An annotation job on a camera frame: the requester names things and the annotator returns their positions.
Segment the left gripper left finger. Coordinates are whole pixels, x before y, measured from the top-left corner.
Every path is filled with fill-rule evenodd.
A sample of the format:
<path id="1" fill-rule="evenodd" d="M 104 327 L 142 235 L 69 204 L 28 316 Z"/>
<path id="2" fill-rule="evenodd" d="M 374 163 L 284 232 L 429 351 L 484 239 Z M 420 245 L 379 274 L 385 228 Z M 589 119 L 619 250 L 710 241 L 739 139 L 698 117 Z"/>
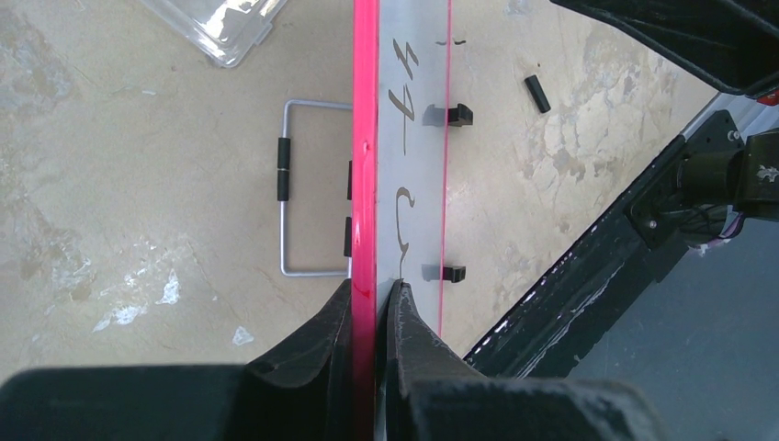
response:
<path id="1" fill-rule="evenodd" d="M 351 283 L 244 365 L 52 367 L 1 388 L 4 440 L 348 440 Z"/>

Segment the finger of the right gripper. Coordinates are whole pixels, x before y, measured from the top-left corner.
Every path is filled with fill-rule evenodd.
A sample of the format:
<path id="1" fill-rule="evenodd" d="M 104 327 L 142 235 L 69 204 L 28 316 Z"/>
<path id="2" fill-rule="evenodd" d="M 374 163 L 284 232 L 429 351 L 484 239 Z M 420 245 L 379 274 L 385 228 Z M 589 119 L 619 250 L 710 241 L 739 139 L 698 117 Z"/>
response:
<path id="1" fill-rule="evenodd" d="M 615 27 L 714 87 L 763 97 L 778 89 L 778 3 L 567 0 L 557 6 Z"/>

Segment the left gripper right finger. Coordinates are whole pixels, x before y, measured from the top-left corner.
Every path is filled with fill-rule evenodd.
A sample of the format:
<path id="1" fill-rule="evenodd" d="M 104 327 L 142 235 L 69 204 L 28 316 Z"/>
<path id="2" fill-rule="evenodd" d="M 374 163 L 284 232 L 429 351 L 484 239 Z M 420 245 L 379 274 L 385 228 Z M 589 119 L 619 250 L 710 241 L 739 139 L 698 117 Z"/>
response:
<path id="1" fill-rule="evenodd" d="M 470 367 L 420 317 L 412 287 L 387 309 L 389 440 L 662 440 L 640 393 L 612 381 L 496 379 Z"/>

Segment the black marker cap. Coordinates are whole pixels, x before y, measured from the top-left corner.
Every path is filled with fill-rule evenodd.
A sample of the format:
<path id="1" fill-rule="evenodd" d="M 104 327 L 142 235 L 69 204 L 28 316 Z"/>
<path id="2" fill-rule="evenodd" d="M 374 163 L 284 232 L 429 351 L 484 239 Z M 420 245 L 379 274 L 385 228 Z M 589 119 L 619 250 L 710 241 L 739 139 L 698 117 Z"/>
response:
<path id="1" fill-rule="evenodd" d="M 551 110 L 551 105 L 548 102 L 548 98 L 545 94 L 543 86 L 536 75 L 526 77 L 524 80 L 525 86 L 532 97 L 538 111 L 541 114 L 548 113 Z"/>

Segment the red framed whiteboard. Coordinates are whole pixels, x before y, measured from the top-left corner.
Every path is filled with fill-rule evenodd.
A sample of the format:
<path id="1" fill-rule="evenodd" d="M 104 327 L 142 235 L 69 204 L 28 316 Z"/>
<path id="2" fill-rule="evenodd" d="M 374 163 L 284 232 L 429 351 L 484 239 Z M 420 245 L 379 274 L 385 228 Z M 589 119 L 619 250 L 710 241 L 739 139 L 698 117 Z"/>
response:
<path id="1" fill-rule="evenodd" d="M 378 335 L 393 283 L 442 329 L 451 9 L 354 4 L 352 319 L 354 434 L 377 436 Z"/>

